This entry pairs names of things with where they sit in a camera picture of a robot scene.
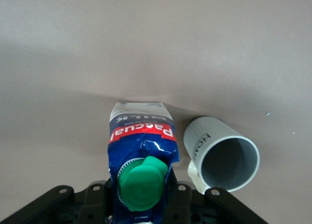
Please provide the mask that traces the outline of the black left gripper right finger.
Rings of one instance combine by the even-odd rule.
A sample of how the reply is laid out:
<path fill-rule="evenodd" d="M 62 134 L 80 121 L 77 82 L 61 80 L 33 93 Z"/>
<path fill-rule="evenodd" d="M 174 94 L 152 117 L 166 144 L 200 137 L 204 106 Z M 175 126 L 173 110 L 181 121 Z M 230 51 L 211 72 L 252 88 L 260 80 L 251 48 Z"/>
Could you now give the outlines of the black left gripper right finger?
<path fill-rule="evenodd" d="M 177 180 L 173 170 L 168 178 L 167 205 L 165 207 L 166 224 L 190 224 L 192 190 Z"/>

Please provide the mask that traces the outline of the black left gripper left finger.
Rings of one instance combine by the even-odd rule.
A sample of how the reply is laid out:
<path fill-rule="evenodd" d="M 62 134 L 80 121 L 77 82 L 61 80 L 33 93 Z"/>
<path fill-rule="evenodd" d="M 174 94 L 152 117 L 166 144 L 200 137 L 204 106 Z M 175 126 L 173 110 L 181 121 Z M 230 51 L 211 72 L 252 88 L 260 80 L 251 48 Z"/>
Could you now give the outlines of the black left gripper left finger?
<path fill-rule="evenodd" d="M 111 179 L 92 182 L 84 191 L 79 210 L 79 224 L 111 224 L 113 222 L 113 195 Z"/>

